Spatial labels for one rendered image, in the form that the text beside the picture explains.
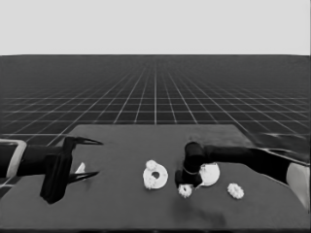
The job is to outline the large thick white disc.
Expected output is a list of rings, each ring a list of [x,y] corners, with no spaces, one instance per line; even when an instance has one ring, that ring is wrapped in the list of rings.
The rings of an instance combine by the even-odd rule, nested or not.
[[[202,186],[211,186],[220,178],[220,167],[217,163],[203,164],[199,171]]]

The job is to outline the white round pinned carrier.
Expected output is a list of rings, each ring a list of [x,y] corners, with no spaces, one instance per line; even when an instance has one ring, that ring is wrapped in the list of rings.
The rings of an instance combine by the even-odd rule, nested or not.
[[[143,181],[146,177],[150,176],[154,176],[156,178],[156,185],[154,189],[163,188],[168,181],[168,172],[166,168],[159,163],[157,163],[157,166],[153,171],[150,171],[147,168],[145,168],[143,172]]]

